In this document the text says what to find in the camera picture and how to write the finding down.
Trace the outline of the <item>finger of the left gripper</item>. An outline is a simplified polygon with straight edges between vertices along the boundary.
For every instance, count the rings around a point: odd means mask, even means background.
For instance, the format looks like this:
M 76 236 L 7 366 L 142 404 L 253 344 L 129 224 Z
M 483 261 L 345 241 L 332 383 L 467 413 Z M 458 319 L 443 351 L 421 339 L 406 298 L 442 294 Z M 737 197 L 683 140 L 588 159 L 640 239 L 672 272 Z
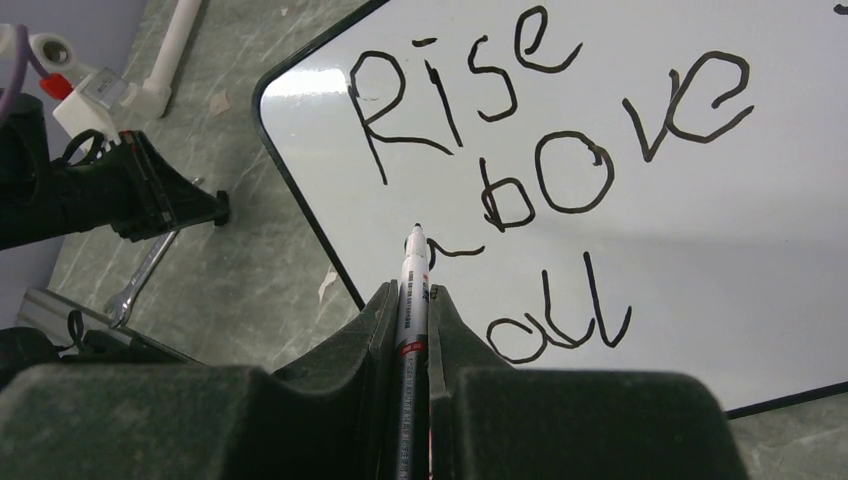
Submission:
M 137 242 L 205 222 L 216 227 L 229 222 L 226 191 L 210 194 L 193 184 L 140 130 L 121 131 L 119 139 L 110 154 L 126 171 L 130 195 L 130 213 L 111 224 L 121 238 Z

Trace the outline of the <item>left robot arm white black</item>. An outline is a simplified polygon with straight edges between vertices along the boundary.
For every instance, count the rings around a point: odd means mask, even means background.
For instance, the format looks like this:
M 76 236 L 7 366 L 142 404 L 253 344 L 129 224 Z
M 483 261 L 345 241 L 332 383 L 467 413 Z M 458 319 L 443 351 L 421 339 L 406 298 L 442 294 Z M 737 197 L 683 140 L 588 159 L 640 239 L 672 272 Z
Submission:
M 144 132 L 124 130 L 110 142 L 89 129 L 68 146 L 86 142 L 93 149 L 77 163 L 70 150 L 51 158 L 42 102 L 17 97 L 1 126 L 2 249 L 101 226 L 137 242 L 205 222 L 228 223 L 228 194 L 194 185 Z

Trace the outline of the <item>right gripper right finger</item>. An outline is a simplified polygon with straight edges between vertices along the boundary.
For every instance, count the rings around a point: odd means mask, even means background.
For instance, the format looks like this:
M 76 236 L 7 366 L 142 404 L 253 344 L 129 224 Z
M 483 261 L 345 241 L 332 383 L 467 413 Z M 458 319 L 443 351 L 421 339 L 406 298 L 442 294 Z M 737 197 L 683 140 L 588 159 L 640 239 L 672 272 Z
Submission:
M 670 372 L 510 366 L 463 322 L 448 290 L 429 305 L 432 474 L 437 479 L 743 479 L 724 412 Z

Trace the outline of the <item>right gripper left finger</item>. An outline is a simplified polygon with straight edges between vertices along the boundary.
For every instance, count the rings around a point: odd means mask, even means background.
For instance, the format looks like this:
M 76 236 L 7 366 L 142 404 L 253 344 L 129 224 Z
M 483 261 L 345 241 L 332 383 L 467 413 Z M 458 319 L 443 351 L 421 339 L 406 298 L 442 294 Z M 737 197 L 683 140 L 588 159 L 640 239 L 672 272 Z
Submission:
M 63 362 L 1 333 L 5 479 L 373 479 L 395 282 L 289 365 Z

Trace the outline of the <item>white whiteboard black frame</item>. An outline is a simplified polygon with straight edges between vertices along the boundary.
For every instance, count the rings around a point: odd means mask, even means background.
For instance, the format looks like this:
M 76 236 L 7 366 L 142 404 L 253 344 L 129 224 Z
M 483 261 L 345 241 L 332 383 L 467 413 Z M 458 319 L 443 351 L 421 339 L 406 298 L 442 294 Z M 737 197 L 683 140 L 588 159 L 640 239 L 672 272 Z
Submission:
M 252 103 L 358 305 L 421 224 L 515 366 L 847 389 L 843 1 L 370 1 Z

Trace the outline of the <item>white whiteboard marker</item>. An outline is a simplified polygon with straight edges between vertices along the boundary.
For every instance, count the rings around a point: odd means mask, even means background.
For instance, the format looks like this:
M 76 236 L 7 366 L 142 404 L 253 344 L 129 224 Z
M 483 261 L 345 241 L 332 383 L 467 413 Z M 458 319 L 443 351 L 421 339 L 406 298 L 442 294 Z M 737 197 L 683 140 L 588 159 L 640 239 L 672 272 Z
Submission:
M 427 317 L 430 299 L 427 243 L 420 224 L 405 242 L 399 279 L 396 353 L 399 358 L 399 413 L 394 479 L 425 479 L 427 471 Z

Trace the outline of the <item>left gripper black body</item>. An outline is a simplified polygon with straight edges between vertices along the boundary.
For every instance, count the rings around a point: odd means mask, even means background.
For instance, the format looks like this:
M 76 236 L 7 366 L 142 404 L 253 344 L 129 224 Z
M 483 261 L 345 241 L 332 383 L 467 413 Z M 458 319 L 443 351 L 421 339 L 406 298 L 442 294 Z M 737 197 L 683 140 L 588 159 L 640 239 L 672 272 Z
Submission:
M 1 248 L 85 232 L 133 216 L 133 185 L 125 166 L 102 160 L 49 168 L 1 187 Z

